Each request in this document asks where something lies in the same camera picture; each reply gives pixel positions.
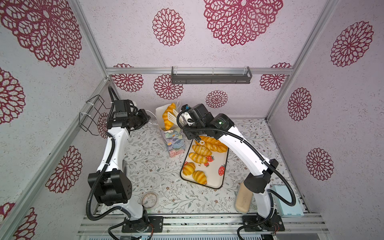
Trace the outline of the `striped bread roll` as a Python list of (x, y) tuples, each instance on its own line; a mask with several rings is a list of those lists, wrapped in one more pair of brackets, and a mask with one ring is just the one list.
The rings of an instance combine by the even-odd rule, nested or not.
[(205, 156), (199, 155), (197, 153), (189, 153), (189, 158), (197, 164), (205, 164), (208, 162)]
[(204, 157), (208, 157), (208, 156), (212, 155), (212, 152), (209, 149), (207, 149), (205, 146), (192, 145), (192, 149), (194, 150), (194, 152), (196, 154), (204, 156)]

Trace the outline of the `clear tape roll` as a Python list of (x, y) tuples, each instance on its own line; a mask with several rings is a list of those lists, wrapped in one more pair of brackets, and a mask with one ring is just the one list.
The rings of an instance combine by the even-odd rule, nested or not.
[(157, 206), (158, 200), (159, 198), (156, 193), (148, 192), (142, 197), (142, 205), (148, 210), (154, 209)]

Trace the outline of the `beige oblong bread loaf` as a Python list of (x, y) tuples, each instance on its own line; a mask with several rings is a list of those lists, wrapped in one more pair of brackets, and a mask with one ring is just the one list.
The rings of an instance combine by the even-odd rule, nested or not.
[(240, 184), (236, 201), (235, 201), (235, 209), (237, 212), (241, 214), (247, 214), (250, 210), (251, 202), (253, 198), (253, 192), (251, 192), (242, 182)]

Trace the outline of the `white slotted spatula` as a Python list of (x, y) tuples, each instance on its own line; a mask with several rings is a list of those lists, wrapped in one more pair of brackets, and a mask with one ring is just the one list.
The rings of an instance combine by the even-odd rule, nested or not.
[(178, 111), (176, 109), (172, 109), (171, 112), (167, 112), (168, 120), (174, 124), (174, 126), (178, 126)]

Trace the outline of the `black rimmed white tray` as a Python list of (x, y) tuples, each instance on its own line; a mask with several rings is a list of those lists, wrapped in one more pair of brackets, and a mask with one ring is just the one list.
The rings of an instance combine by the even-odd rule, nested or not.
[[(184, 165), (188, 162), (193, 162), (196, 166), (195, 171), (203, 171), (205, 175), (207, 176), (207, 184), (201, 185), (205, 186), (214, 190), (218, 190), (223, 186), (224, 183), (224, 176), (226, 172), (226, 165), (229, 155), (229, 148), (225, 153), (218, 153), (218, 152), (212, 152), (211, 156), (206, 157), (208, 162), (205, 164), (197, 164), (194, 161), (192, 161), (189, 158), (189, 153), (194, 153), (194, 150), (192, 149), (192, 145), (197, 145), (195, 142), (196, 140), (193, 140), (189, 150), (187, 152), (186, 158), (184, 160), (184, 163), (182, 165), (182, 169)], [(190, 176), (184, 176), (182, 173), (182, 169), (180, 171), (180, 177), (182, 180), (198, 184), (194, 179), (193, 175)]]

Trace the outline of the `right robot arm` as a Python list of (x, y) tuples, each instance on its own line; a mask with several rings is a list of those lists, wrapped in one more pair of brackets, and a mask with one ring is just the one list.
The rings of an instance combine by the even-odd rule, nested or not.
[[(263, 156), (240, 133), (235, 123), (225, 114), (219, 114), (213, 118), (211, 113), (204, 117), (198, 117), (192, 111), (184, 110), (177, 116), (177, 125), (183, 130), (189, 140), (194, 140), (201, 148), (218, 152), (221, 149), (230, 149), (240, 158), (250, 173), (244, 180), (245, 187), (255, 197), (258, 214), (269, 219), (274, 212), (274, 198), (278, 198), (284, 204), (293, 207), (297, 199), (293, 188), (285, 177), (277, 171), (275, 159)], [(290, 200), (285, 199), (279, 193), (270, 188), (272, 174), (276, 174), (286, 185)]]

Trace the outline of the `small croissant lower left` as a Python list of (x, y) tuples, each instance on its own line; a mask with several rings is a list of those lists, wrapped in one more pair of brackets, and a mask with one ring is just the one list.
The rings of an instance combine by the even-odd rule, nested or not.
[(182, 173), (184, 176), (190, 176), (192, 175), (196, 170), (196, 166), (193, 162), (188, 162), (184, 165), (182, 169)]

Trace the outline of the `long twisted bread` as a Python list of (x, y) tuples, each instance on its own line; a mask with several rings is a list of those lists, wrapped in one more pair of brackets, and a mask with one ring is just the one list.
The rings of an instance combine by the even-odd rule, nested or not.
[(219, 140), (216, 140), (215, 138), (207, 137), (207, 136), (200, 136), (201, 141), (195, 142), (199, 146), (204, 146), (208, 150), (218, 153), (225, 153), (228, 150), (228, 147), (221, 143)]

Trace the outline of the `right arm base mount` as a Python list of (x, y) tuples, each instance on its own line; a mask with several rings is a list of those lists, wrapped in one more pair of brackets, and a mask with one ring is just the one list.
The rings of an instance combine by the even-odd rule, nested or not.
[(250, 227), (250, 225), (255, 225), (258, 222), (263, 220), (262, 217), (257, 215), (244, 215), (242, 216), (243, 224), (246, 226), (246, 232), (283, 232), (285, 231), (285, 226), (283, 224), (282, 218), (279, 215), (274, 214), (268, 221), (265, 223)]

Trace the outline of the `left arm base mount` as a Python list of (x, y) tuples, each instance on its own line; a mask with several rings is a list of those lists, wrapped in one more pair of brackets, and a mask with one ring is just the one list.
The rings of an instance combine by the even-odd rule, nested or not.
[(139, 220), (129, 220), (122, 227), (122, 233), (161, 233), (164, 226), (164, 217), (149, 216)]

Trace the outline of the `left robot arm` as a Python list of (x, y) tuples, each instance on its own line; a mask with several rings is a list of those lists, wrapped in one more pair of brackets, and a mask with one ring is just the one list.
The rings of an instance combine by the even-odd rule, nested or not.
[[(116, 113), (109, 119), (107, 144), (102, 161), (97, 171), (88, 176), (91, 190), (86, 203), (86, 215), (89, 220), (98, 221), (113, 211), (121, 211), (126, 215), (129, 224), (143, 226), (149, 224), (148, 213), (144, 206), (131, 200), (133, 190), (124, 164), (124, 149), (130, 132), (142, 128), (150, 119), (143, 109), (135, 114)], [(91, 211), (92, 199), (112, 208), (95, 216)]]

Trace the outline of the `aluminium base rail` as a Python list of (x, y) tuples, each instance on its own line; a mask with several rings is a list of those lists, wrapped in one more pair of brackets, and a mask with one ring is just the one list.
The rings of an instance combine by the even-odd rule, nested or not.
[(256, 214), (154, 214), (149, 219), (156, 236), (166, 235), (233, 235), (241, 230), (241, 235), (287, 235), (287, 234), (329, 234), (320, 214), (304, 214), (298, 218), (281, 218), (274, 224), (256, 227)]

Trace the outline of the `floral paper bag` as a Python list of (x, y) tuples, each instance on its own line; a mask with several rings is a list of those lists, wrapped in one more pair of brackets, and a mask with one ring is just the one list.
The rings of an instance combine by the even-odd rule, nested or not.
[(177, 110), (175, 103), (158, 107), (155, 113), (148, 111), (151, 117), (155, 117), (156, 123), (154, 125), (158, 126), (171, 158), (183, 154), (186, 150), (182, 130), (171, 121), (168, 121), (167, 124), (165, 123), (165, 120), (168, 119), (168, 113), (173, 115), (173, 110)]

